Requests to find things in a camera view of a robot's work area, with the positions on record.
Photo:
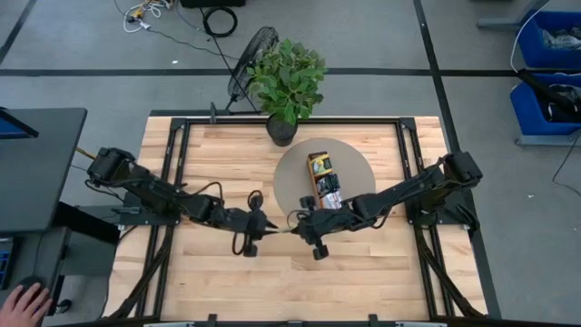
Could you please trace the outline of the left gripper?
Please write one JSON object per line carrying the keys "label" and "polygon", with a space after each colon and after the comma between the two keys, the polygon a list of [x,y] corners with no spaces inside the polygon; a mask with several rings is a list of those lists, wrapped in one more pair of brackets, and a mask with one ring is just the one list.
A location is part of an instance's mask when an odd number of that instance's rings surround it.
{"label": "left gripper", "polygon": [[266,227],[278,229],[279,227],[266,218],[261,210],[263,205],[263,194],[259,190],[252,191],[247,204],[249,211],[244,212],[240,208],[228,208],[224,210],[227,227],[234,232],[232,237],[231,250],[234,255],[244,257],[256,257],[258,247],[255,244],[263,236],[284,233],[281,231],[265,231]]}

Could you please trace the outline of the black floor fan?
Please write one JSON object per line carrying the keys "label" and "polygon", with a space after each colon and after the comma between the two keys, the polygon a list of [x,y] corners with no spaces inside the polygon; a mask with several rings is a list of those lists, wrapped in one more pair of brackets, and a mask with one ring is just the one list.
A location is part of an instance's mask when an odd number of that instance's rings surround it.
{"label": "black floor fan", "polygon": [[231,70],[231,79],[228,83],[230,101],[225,107],[227,112],[233,103],[249,98],[249,87],[252,76],[249,68],[254,68],[264,53],[271,50],[279,42],[279,34],[274,27],[264,26],[258,30],[243,51],[238,63]]}

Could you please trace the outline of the wooden tea organizer box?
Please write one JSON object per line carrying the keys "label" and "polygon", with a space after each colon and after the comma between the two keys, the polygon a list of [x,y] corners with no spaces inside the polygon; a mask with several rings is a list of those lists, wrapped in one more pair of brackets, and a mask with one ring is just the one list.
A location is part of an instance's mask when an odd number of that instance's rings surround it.
{"label": "wooden tea organizer box", "polygon": [[[310,184],[311,184],[311,188],[312,188],[312,190],[313,190],[313,193],[314,193],[314,198],[315,198],[315,203],[316,203],[316,206],[317,206],[318,208],[320,208],[320,209],[325,209],[325,208],[324,208],[324,206],[323,206],[323,201],[322,201],[322,198],[323,198],[323,197],[324,197],[326,194],[319,194],[319,193],[318,193],[318,190],[317,190],[317,181],[318,181],[318,180],[319,180],[321,177],[323,177],[323,176],[327,175],[328,173],[327,173],[327,174],[325,174],[325,175],[314,176],[314,175],[313,175],[313,172],[312,172],[312,168],[311,168],[311,166],[310,166],[310,160],[311,160],[311,159],[313,159],[314,157],[317,157],[317,156],[319,156],[319,155],[322,155],[322,154],[328,154],[328,155],[330,155],[328,152],[319,152],[319,153],[311,153],[311,154],[308,154],[308,156],[307,156],[307,166],[308,166],[308,171],[309,171]],[[335,172],[335,170],[334,170],[334,168],[333,168],[333,165],[332,165],[332,171],[331,171],[330,173],[334,173],[334,174],[336,174],[336,172]]]}

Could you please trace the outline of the person's hand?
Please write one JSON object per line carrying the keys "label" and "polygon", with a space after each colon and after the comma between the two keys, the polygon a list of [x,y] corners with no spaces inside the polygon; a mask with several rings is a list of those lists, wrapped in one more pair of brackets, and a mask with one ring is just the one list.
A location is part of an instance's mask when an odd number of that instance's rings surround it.
{"label": "person's hand", "polygon": [[18,285],[0,308],[0,327],[38,327],[51,304],[49,290],[38,282],[27,290]]}

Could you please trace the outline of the round grey mat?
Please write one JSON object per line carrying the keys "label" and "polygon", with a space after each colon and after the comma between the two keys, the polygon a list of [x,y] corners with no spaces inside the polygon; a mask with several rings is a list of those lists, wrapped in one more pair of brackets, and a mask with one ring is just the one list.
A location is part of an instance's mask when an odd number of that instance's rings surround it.
{"label": "round grey mat", "polygon": [[293,145],[279,160],[273,189],[276,201],[284,213],[280,228],[296,223],[287,220],[290,212],[300,209],[300,198],[314,195],[310,184],[307,156],[328,152],[333,168],[339,177],[342,199],[376,192],[374,173],[367,159],[353,146],[331,138],[312,138]]}

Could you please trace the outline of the black pole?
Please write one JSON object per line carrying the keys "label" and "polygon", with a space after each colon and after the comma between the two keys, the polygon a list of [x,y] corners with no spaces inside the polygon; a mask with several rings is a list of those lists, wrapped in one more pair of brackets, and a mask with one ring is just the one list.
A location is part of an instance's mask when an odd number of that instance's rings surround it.
{"label": "black pole", "polygon": [[541,83],[532,73],[526,69],[518,70],[517,77],[524,83],[528,84],[533,90],[541,93],[551,104],[555,104],[565,113],[576,116],[581,115],[581,112],[577,109],[574,102],[553,91],[546,84]]}

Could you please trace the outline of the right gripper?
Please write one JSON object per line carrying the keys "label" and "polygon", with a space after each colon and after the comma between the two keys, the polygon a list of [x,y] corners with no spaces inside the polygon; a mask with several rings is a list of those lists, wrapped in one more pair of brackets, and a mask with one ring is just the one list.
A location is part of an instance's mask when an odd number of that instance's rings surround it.
{"label": "right gripper", "polygon": [[289,224],[290,233],[313,246],[316,261],[325,259],[329,256],[329,250],[322,237],[346,230],[353,219],[352,211],[349,208],[316,209],[313,196],[300,198],[300,207],[296,213],[298,222]]}

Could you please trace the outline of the black keyboard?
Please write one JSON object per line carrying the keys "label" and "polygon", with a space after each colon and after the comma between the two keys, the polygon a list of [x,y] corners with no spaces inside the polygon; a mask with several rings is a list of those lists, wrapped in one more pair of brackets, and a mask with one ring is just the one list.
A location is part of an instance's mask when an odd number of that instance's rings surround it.
{"label": "black keyboard", "polygon": [[4,290],[8,285],[11,254],[11,247],[0,247],[0,290]]}

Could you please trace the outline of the monitor with blue screen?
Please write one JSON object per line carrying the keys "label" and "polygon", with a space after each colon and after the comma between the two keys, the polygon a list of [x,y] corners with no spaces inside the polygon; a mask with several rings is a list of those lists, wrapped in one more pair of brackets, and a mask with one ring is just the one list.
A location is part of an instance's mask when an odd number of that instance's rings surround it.
{"label": "monitor with blue screen", "polygon": [[37,138],[39,133],[0,106],[0,139]]}

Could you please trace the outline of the black box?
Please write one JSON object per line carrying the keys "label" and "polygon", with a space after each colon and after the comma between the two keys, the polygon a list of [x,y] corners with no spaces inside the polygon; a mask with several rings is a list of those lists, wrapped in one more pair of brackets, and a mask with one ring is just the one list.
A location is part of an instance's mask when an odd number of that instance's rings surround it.
{"label": "black box", "polygon": [[241,7],[246,5],[246,1],[247,0],[180,0],[181,5],[185,8],[215,7],[215,6]]}

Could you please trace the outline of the blue storage bin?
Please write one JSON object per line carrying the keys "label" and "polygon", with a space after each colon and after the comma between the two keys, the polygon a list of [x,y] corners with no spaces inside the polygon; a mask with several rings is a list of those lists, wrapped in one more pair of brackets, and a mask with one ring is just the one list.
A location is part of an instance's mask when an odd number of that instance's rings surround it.
{"label": "blue storage bin", "polygon": [[[581,74],[533,74],[575,103],[581,112]],[[565,113],[521,80],[510,99],[523,135],[569,135],[581,130],[581,115]]]}
{"label": "blue storage bin", "polygon": [[581,69],[581,49],[551,48],[543,32],[581,27],[581,12],[540,12],[522,29],[518,43],[526,64],[535,68]]}

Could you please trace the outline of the grey table foot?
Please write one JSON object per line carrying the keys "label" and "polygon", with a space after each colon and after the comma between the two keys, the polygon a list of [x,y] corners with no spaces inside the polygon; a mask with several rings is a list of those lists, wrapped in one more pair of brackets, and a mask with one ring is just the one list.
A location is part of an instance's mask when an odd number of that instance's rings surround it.
{"label": "grey table foot", "polygon": [[508,0],[523,4],[511,13],[504,16],[484,16],[477,20],[478,28],[517,30],[522,27],[528,18],[547,5],[551,0]]}
{"label": "grey table foot", "polygon": [[581,134],[570,135],[521,135],[516,139],[519,146],[581,146]]}

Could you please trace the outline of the green plant in black pot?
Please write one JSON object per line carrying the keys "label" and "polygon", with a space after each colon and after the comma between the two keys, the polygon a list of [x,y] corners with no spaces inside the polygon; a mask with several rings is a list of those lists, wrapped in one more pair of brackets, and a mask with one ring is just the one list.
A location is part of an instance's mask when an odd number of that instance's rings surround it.
{"label": "green plant in black pot", "polygon": [[319,84],[327,73],[326,59],[285,39],[264,51],[245,72],[250,94],[268,115],[267,134],[279,147],[290,145],[299,123],[308,120],[324,99]]}

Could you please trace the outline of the black computer mouse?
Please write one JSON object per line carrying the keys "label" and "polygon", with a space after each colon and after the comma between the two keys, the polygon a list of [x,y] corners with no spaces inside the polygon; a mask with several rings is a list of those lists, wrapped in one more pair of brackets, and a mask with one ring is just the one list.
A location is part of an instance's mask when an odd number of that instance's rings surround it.
{"label": "black computer mouse", "polygon": [[30,276],[27,276],[24,279],[22,279],[18,284],[23,287],[24,291],[29,290],[31,287],[33,287],[36,284],[39,285],[40,289],[43,289],[44,288],[44,279],[39,277],[39,276],[30,275]]}

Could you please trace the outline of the black desk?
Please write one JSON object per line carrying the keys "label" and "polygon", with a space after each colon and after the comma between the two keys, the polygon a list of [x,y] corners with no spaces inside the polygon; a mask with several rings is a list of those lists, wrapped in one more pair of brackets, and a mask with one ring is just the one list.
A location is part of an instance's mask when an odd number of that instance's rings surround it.
{"label": "black desk", "polygon": [[35,138],[0,139],[0,233],[48,229],[87,116],[84,108],[16,109]]}

